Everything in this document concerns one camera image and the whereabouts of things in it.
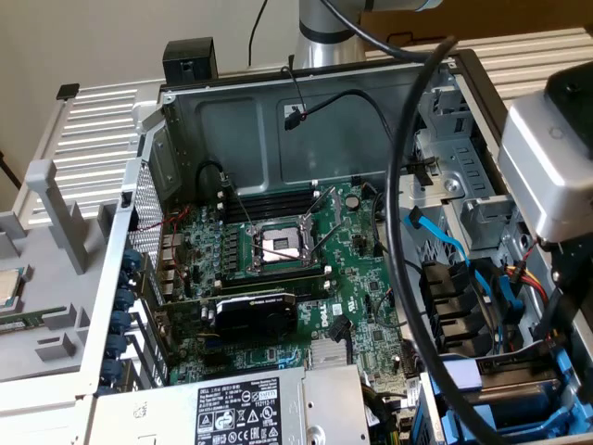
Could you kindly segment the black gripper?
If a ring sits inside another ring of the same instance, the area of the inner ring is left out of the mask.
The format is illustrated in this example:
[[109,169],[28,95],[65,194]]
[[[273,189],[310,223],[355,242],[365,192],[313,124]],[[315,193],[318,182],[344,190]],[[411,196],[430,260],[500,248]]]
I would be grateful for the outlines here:
[[592,326],[592,64],[553,74],[544,99],[556,124],[549,129],[557,142],[551,164],[564,184],[552,203],[563,232],[541,238],[541,247],[551,254],[555,287],[534,328],[535,339],[569,330],[578,313]]

